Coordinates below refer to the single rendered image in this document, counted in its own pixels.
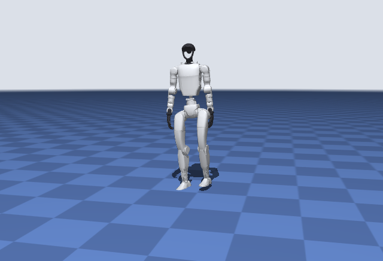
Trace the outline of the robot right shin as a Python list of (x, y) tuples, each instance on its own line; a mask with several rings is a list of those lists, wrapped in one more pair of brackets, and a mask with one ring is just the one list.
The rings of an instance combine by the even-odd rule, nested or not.
[(181, 171), (182, 182), (188, 183), (188, 167), (189, 167), (189, 155), (183, 155), (181, 150), (178, 150), (178, 164)]

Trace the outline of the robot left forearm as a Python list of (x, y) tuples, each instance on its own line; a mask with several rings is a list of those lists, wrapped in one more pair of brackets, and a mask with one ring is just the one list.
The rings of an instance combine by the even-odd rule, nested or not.
[(212, 111), (213, 111), (214, 107), (213, 107), (212, 88), (211, 88), (211, 86), (210, 86), (210, 89), (211, 89), (211, 93), (207, 93), (207, 95), (205, 95), (205, 97), (206, 97), (206, 105), (207, 105), (207, 110), (208, 110), (208, 108), (212, 108)]

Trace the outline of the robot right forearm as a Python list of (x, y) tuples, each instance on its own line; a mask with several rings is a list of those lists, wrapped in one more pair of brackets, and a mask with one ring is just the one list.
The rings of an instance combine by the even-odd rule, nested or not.
[[(173, 107), (174, 107), (174, 99), (175, 99), (175, 96), (174, 95), (171, 95), (171, 94), (169, 94), (169, 90), (168, 90), (168, 104), (167, 104), (167, 112), (168, 112), (168, 109), (170, 108), (171, 110), (172, 110), (172, 112), (173, 112)], [(171, 112), (171, 113), (172, 113)]]

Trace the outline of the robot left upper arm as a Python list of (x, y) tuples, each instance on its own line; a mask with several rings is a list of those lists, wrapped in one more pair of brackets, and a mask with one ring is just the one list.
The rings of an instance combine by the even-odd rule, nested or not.
[(203, 82), (205, 85), (203, 91), (204, 93), (211, 93), (209, 67), (207, 65), (199, 65), (199, 67), (200, 71), (203, 73)]

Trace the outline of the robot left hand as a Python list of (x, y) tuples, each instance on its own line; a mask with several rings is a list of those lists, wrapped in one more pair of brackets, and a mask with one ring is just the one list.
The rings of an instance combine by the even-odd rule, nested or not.
[(213, 119), (214, 119), (214, 112), (212, 111), (212, 108), (208, 108), (208, 111), (210, 112), (210, 118), (209, 118), (209, 123), (208, 123), (208, 128), (210, 128), (213, 124)]

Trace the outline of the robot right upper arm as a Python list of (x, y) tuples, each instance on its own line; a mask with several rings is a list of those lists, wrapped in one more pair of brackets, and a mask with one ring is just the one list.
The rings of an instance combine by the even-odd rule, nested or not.
[(175, 95), (177, 93), (177, 74), (178, 74), (178, 66), (171, 68), (170, 70), (170, 88), (169, 88), (169, 94)]

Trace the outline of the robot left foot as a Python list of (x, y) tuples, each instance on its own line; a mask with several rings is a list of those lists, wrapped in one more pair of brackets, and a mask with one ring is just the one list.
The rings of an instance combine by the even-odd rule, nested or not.
[(207, 178), (204, 178), (203, 181), (199, 184), (199, 187), (206, 187), (208, 186), (209, 184), (211, 184), (211, 179), (209, 178), (209, 180)]

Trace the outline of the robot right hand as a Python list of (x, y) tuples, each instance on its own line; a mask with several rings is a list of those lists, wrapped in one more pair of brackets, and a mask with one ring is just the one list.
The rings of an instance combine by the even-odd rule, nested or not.
[(167, 114), (168, 127), (169, 127), (170, 129), (173, 129), (173, 127), (171, 126), (171, 123), (170, 123), (171, 115), (172, 115), (171, 112), (172, 112), (172, 110), (169, 108), (169, 109), (168, 109), (168, 113), (166, 113), (166, 114)]

